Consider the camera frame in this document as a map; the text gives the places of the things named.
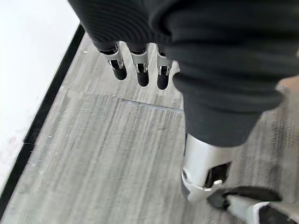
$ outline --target floor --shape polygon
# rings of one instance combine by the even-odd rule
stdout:
[[[180,194],[184,148],[181,94],[138,86],[128,50],[118,81],[86,35],[2,224],[240,224]],[[175,65],[172,73],[177,71]],[[257,185],[299,202],[299,97],[265,113],[240,147],[227,186]]]

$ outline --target black fingertip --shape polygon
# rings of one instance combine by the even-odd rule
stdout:
[[[165,90],[166,87],[168,86],[168,80],[169,80],[169,76],[158,75],[158,79],[157,79],[158,88],[161,90]]]
[[[123,65],[122,69],[114,69],[114,75],[119,80],[124,80],[127,77],[127,70],[125,65]]]
[[[149,84],[149,73],[148,72],[137,72],[137,80],[140,86],[147,86]]]

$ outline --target black sleeve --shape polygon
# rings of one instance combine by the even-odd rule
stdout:
[[[173,82],[187,132],[222,147],[244,143],[282,102],[278,81],[299,71],[299,2],[177,1],[157,12],[150,27],[171,35],[165,52],[180,66]]]

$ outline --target silver metal bracket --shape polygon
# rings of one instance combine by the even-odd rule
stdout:
[[[168,76],[172,68],[172,60],[169,60],[166,56],[162,56],[159,53],[157,53],[158,75],[162,75],[162,66],[167,67],[166,75]]]
[[[123,68],[123,58],[122,58],[122,53],[121,53],[121,49],[120,49],[120,46],[119,46],[119,42],[117,42],[117,45],[116,45],[116,52],[112,55],[106,55],[104,53],[102,53],[103,56],[105,57],[105,59],[107,60],[108,64],[112,67],[113,70],[115,70],[115,68],[112,66],[112,62],[111,61],[115,61],[117,60],[117,63],[118,63],[118,66],[120,69]]]
[[[237,147],[216,147],[190,134],[187,135],[185,147],[182,187],[186,188],[186,199],[195,203],[205,200],[222,186],[229,172],[229,165],[226,164],[233,162]],[[208,187],[207,180],[212,181]]]
[[[149,66],[149,51],[148,51],[148,44],[146,45],[145,52],[142,54],[135,54],[131,52],[132,60],[133,60],[133,65],[136,69],[136,71],[139,73],[139,68],[138,64],[143,64],[143,69],[144,72],[148,71],[148,66]]]

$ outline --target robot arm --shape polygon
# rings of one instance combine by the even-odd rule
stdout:
[[[187,134],[181,188],[192,203],[206,199],[226,181],[236,147],[216,147]]]

